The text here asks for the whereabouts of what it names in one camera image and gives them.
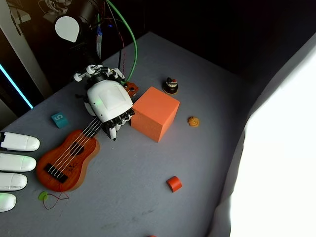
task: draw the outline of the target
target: ukulele bridge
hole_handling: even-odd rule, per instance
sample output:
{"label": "ukulele bridge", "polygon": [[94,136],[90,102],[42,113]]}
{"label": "ukulele bridge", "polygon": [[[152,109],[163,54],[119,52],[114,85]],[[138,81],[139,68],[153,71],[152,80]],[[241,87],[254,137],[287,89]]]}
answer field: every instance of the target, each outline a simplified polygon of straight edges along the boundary
{"label": "ukulele bridge", "polygon": [[66,174],[63,174],[62,172],[60,172],[50,163],[48,163],[45,166],[44,170],[47,171],[51,176],[53,176],[55,179],[57,179],[61,183],[64,183],[68,179],[68,176]]}

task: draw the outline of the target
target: glowing light strip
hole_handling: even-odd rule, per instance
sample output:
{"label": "glowing light strip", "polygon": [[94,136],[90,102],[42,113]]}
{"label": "glowing light strip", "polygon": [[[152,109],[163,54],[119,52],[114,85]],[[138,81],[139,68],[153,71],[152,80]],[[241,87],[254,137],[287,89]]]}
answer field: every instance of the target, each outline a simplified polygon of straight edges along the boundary
{"label": "glowing light strip", "polygon": [[9,76],[9,74],[5,71],[5,69],[3,68],[3,66],[0,64],[0,69],[3,72],[3,74],[6,76],[6,78],[8,78],[9,82],[13,85],[13,87],[16,89],[17,92],[19,92],[19,94],[21,95],[21,97],[23,98],[23,100],[28,104],[28,106],[30,106],[30,108],[32,109],[33,106],[31,105],[31,103],[28,101],[28,99],[24,96],[24,94],[20,91],[20,89],[18,88],[18,86],[14,83],[14,81],[11,79],[11,77]]}

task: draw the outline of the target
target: ukulele body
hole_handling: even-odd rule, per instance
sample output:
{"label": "ukulele body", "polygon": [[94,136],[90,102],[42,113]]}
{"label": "ukulele body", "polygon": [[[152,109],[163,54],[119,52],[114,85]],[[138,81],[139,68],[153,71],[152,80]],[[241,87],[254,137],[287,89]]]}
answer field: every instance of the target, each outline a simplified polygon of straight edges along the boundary
{"label": "ukulele body", "polygon": [[76,130],[61,146],[40,158],[36,166],[37,177],[50,190],[74,190],[83,183],[87,166],[99,150],[100,145],[94,137],[85,137],[81,130]]}

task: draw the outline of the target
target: blue dice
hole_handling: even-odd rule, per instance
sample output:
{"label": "blue dice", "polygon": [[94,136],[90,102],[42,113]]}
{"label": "blue dice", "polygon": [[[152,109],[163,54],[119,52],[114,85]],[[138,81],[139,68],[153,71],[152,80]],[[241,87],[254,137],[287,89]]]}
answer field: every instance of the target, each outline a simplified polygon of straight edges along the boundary
{"label": "blue dice", "polygon": [[58,128],[62,128],[68,125],[68,120],[62,112],[53,115],[51,118],[54,120]]}

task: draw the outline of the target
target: gray table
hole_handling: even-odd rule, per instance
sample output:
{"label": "gray table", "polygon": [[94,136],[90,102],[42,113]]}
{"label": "gray table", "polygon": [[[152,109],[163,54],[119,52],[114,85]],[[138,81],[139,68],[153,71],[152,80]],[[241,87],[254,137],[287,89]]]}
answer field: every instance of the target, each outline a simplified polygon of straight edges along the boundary
{"label": "gray table", "polygon": [[[131,80],[140,87],[135,100],[150,86],[161,89],[167,77],[179,82],[174,98],[181,104],[161,142],[129,124],[121,128],[116,141],[99,132],[101,150],[90,162],[84,183],[51,210],[37,199],[46,188],[34,171],[26,173],[26,188],[13,192],[15,208],[0,214],[1,237],[205,235],[239,137],[235,107],[241,80],[153,33],[138,39],[138,46],[139,61]],[[129,72],[132,45],[126,55]],[[117,59],[113,55],[104,65],[115,67]],[[38,137],[40,148],[28,154],[39,159],[91,121],[82,100],[74,97],[84,93],[83,87],[84,82],[70,83],[4,131]],[[63,112],[70,125],[58,129],[50,118],[57,112]],[[189,127],[189,116],[198,117],[200,127]],[[173,175],[183,184],[175,193],[165,183]],[[47,205],[53,202],[50,198]]]}

